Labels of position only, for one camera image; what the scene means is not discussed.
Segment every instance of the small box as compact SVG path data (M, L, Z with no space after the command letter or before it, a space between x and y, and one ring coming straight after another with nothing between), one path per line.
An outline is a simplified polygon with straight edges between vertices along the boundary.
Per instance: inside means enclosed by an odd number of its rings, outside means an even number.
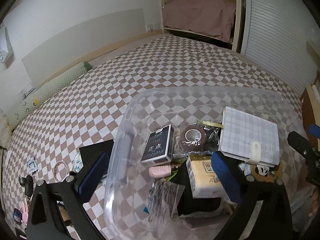
M228 196L212 169L210 156L190 155L186 164L193 198Z
M173 132L174 129L169 124L151 133L140 163L145 163L149 167L170 163L173 150Z

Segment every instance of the blue gripper pad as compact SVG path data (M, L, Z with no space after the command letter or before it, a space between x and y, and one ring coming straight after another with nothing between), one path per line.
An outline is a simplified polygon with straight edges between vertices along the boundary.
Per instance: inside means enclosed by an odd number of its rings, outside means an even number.
M320 139L320 127L316 124L311 124L309 126L308 132L311 133L316 138Z
M242 203L240 195L240 184L232 175L228 166L216 152L211 156L211 166L214 172L217 174L218 179L227 192L230 200L240 205Z
M89 170L85 176L78 190L76 190L80 203L87 203L90 201L92 194L97 188L103 174L106 172L106 167L109 166L109 161L110 156L107 153L102 152L100 157L92 166L91 170Z

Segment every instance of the pillow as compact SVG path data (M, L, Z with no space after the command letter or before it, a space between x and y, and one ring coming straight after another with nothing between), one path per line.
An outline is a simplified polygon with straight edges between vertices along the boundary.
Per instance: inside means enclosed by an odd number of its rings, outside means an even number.
M29 95L20 104L10 110L8 114L9 126L11 130L17 126L33 111L38 109L46 100L52 98L56 93L69 85L72 81L91 70L92 67L87 62L81 62L72 68L66 70L56 78L48 81L36 92Z

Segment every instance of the brown and white checkered sheet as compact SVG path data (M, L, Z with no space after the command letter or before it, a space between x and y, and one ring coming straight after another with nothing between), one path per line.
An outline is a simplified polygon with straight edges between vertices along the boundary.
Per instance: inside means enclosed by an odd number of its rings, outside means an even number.
M13 209L19 207L24 193L18 177L27 175L27 160L35 157L38 179L54 182L52 169L57 161L64 160L71 168L79 147L116 137L127 104L135 95L151 88L178 86L273 90L301 116L299 97L291 87L229 52L175 36L153 40L89 71L17 127L10 147L12 157L3 173L5 211L11 229L16 226ZM281 125L288 130L285 122ZM294 185L293 170L300 166L299 159L289 161L286 157L282 161L286 182ZM106 239L112 239L114 236L103 218L104 191L100 184L84 208ZM126 199L121 205L122 227L134 234L139 228L130 218L132 196L123 195L123 198ZM72 237L78 238L73 228L69 230Z

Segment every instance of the checkered notebook cover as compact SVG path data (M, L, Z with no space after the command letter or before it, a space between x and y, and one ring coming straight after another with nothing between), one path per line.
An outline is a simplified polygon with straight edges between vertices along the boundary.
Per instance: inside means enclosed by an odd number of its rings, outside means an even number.
M226 156L248 161L252 141L261 144L260 165L274 167L280 161L277 125L252 114L226 107L219 150Z

